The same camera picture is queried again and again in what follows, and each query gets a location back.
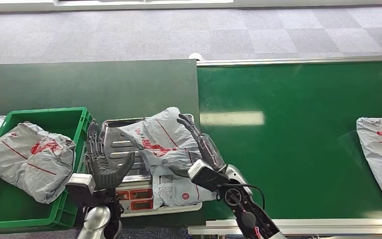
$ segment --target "black cable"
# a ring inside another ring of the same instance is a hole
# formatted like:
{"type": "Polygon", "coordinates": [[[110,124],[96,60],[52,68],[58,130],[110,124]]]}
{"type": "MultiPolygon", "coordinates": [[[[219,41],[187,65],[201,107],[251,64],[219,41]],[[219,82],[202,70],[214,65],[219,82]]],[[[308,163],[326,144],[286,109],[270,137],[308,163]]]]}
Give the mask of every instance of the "black cable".
{"type": "Polygon", "coordinates": [[[263,191],[261,191],[261,189],[259,187],[251,185],[251,184],[231,184],[231,183],[225,183],[225,184],[222,184],[221,186],[228,186],[228,187],[242,186],[242,187],[249,187],[249,188],[257,189],[257,191],[259,191],[261,194],[261,198],[263,199],[262,208],[263,208],[263,210],[266,209],[266,199],[264,197],[263,191]]]}

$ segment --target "barcode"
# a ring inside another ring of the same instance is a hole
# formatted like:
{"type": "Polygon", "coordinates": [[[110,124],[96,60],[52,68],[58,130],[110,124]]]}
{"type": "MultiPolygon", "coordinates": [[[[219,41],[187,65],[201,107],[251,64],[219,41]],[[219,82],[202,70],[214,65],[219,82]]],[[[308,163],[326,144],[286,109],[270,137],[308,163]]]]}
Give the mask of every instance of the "barcode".
{"type": "Polygon", "coordinates": [[[174,176],[173,175],[160,175],[159,176],[159,184],[162,183],[173,183],[174,176]]]}

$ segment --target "green bin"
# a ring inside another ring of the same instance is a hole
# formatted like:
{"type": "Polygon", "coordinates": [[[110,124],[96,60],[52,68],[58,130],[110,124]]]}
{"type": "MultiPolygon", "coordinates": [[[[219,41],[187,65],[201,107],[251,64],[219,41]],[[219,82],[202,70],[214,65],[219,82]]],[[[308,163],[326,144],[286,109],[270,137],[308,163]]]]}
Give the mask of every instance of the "green bin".
{"type": "MultiPolygon", "coordinates": [[[[77,145],[73,172],[84,172],[84,143],[91,120],[84,107],[12,111],[0,127],[0,137],[25,121],[68,136],[77,145]]],[[[51,204],[41,204],[0,179],[0,234],[67,230],[74,225],[77,210],[67,190],[51,204]]]]}

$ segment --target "red logo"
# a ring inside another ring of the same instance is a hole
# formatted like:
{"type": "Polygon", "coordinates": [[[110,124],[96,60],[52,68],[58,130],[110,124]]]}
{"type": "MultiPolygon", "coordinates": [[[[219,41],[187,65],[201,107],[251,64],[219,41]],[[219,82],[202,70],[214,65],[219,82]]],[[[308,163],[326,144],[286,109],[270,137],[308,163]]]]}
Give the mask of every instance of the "red logo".
{"type": "Polygon", "coordinates": [[[187,200],[188,198],[190,198],[188,193],[182,193],[182,199],[187,200]]]}
{"type": "Polygon", "coordinates": [[[59,149],[62,149],[58,143],[52,139],[50,141],[39,141],[37,142],[32,148],[31,148],[31,153],[32,154],[37,154],[37,153],[40,153],[42,152],[44,149],[46,148],[49,148],[53,153],[56,151],[56,150],[59,150],[59,149]]]}
{"type": "Polygon", "coordinates": [[[163,148],[159,144],[152,145],[150,143],[150,140],[148,139],[142,139],[144,148],[153,149],[153,154],[157,157],[162,157],[163,155],[167,154],[169,151],[176,151],[176,148],[163,148]]]}

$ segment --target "metal tray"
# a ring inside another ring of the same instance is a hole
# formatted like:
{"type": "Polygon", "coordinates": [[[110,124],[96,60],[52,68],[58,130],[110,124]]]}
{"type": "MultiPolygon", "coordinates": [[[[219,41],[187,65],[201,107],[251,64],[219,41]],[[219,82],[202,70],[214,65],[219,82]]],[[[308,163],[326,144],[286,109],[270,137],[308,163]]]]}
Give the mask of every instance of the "metal tray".
{"type": "Polygon", "coordinates": [[[147,171],[144,161],[138,154],[138,149],[121,134],[118,127],[142,121],[144,118],[135,119],[114,119],[103,122],[101,131],[104,132],[103,148],[107,160],[113,169],[125,163],[125,157],[131,151],[135,151],[135,163],[131,171],[128,172],[123,182],[151,180],[150,172],[147,171]]]}

